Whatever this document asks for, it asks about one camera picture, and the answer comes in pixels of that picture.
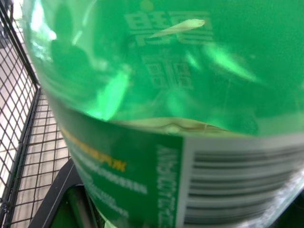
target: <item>wire grid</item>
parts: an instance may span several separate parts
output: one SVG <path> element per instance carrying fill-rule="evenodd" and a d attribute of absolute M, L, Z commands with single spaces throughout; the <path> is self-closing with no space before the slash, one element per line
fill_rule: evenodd
<path fill-rule="evenodd" d="M 70 154 L 45 95 L 37 111 L 11 228 L 27 228 Z"/>
<path fill-rule="evenodd" d="M 0 41 L 0 196 L 2 198 L 8 187 L 19 139 L 36 88 L 18 54 L 18 48 L 12 44 L 10 37 L 2 32 Z"/>

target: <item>metal wire rack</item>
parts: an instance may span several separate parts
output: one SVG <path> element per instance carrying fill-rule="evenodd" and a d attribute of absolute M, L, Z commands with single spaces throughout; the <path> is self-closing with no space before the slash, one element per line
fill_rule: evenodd
<path fill-rule="evenodd" d="M 24 47 L 0 1 L 0 225 L 27 228 L 70 154 Z"/>

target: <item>green bottle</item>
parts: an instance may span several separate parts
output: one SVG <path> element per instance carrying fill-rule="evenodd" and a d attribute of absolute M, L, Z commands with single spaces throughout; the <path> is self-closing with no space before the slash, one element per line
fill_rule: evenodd
<path fill-rule="evenodd" d="M 265 228 L 304 184 L 303 0 L 26 0 L 73 161 L 118 228 Z"/>

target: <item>bottle label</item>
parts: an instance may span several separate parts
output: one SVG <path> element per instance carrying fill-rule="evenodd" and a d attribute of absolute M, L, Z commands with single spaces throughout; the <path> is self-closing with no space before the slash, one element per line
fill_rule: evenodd
<path fill-rule="evenodd" d="M 181 137 L 106 123 L 47 94 L 109 227 L 267 227 L 304 185 L 304 134 Z"/>

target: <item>barcode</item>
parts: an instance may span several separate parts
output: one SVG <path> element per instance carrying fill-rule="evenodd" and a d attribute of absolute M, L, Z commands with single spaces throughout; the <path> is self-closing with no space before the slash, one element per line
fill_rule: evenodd
<path fill-rule="evenodd" d="M 304 149 L 196 150 L 184 225 L 255 228 L 286 183 L 301 170 Z"/>

